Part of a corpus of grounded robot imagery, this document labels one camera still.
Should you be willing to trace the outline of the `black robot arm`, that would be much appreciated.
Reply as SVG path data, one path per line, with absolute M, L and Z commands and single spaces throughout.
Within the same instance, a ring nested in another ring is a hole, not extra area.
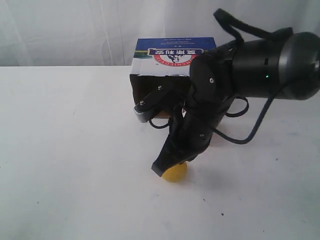
M 248 137 L 225 136 L 231 143 L 244 145 L 257 133 L 273 100 L 313 97 L 320 89 L 320 39 L 300 32 L 278 41 L 231 41 L 197 56 L 189 77 L 191 87 L 177 107 L 186 114 L 171 125 L 151 166 L 158 176 L 203 153 L 235 99 L 266 99 Z

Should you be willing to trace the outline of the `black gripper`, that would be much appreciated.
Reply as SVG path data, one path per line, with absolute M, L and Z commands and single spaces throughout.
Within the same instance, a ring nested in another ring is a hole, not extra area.
M 186 115 L 177 133 L 169 133 L 151 169 L 162 177 L 175 165 L 193 161 L 203 153 L 235 98 L 232 59 L 234 41 L 196 56 L 189 68 L 191 87 L 185 100 Z

